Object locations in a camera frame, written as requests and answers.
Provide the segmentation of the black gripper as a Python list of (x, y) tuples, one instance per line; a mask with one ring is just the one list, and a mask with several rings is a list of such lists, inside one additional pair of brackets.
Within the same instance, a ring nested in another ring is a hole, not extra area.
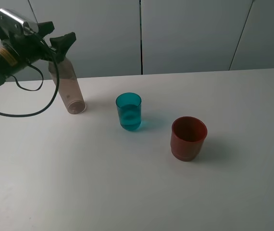
[[(52, 21), (38, 23), (38, 32), (30, 36), (18, 36), (13, 32), (1, 32), (1, 63), (2, 64), (32, 64), (37, 60), (51, 61), (49, 48), (41, 38), (54, 31)], [(50, 49), (57, 63), (62, 62), (70, 47), (75, 43), (74, 32), (64, 36), (50, 38)]]

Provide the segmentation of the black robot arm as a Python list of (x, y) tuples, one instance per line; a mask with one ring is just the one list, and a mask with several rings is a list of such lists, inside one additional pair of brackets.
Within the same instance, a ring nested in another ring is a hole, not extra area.
[(39, 23), (38, 29), (24, 28), (16, 23), (13, 27), (0, 26), (0, 86), (6, 79), (38, 60), (56, 62), (64, 60), (69, 48), (76, 41), (74, 32), (61, 37), (50, 38), (51, 46), (45, 46), (43, 39), (54, 30), (53, 22)]

